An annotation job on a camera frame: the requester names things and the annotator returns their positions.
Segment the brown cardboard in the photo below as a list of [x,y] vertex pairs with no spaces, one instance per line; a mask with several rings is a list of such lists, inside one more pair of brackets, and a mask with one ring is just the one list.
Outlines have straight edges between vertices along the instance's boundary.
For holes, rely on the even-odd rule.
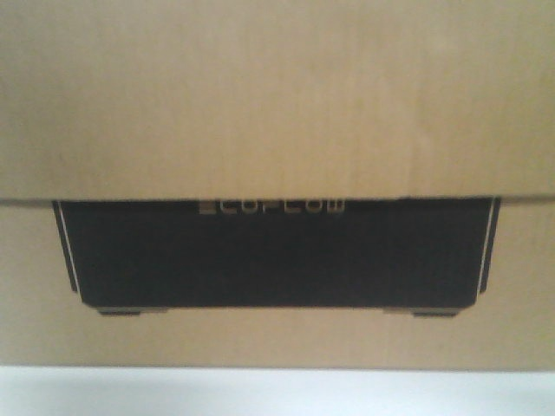
[[4,0],[0,196],[552,195],[554,20],[525,0]]
[[555,202],[506,200],[488,288],[453,319],[373,309],[102,317],[69,287],[51,207],[0,205],[0,363],[555,369]]

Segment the box flap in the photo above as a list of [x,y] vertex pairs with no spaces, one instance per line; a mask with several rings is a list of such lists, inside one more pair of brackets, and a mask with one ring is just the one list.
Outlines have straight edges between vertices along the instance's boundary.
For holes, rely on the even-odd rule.
[[0,9],[2,198],[555,192],[555,3]]

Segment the black rectangle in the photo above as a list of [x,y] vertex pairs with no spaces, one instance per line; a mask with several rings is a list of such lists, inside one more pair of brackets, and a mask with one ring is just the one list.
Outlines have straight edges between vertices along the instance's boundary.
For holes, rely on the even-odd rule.
[[102,312],[355,307],[451,315],[486,287],[496,198],[55,202]]

